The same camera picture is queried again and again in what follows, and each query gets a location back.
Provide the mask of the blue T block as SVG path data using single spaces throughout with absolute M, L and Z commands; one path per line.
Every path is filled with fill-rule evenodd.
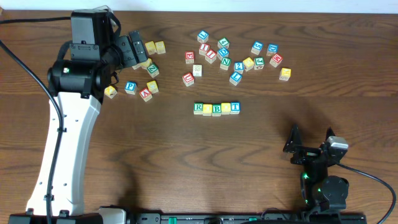
M 231 102 L 231 112 L 230 114 L 240 114 L 241 104 L 240 102 Z

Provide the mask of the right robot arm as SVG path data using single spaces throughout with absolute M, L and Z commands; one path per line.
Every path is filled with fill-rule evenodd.
M 329 175 L 328 168 L 339 163 L 348 148 L 346 140 L 336 136 L 331 128 L 320 146 L 304 146 L 298 126 L 293 125 L 283 151 L 292 154 L 291 164 L 303 166 L 300 185 L 306 203 L 302 217 L 306 221 L 314 221 L 317 215 L 338 215 L 346 208 L 349 182 Z

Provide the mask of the green B block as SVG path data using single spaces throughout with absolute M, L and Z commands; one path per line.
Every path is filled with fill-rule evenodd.
M 220 104 L 213 104 L 212 105 L 212 116 L 221 116 L 221 105 Z

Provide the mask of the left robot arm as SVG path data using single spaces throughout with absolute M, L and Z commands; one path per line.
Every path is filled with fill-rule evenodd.
M 93 31 L 65 42 L 48 70 L 50 124 L 35 189 L 24 213 L 9 223 L 134 223 L 128 209 L 110 205 L 85 213 L 88 146 L 105 89 L 118 70 L 147 60 L 138 31 L 118 36 Z

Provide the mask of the yellow O block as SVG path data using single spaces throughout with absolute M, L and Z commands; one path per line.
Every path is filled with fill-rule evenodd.
M 211 116 L 213 112 L 213 105 L 212 104 L 203 104 L 203 116 Z

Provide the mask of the green R block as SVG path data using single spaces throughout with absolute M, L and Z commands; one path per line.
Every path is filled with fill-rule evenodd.
M 193 114 L 195 115 L 203 114 L 203 103 L 194 103 Z

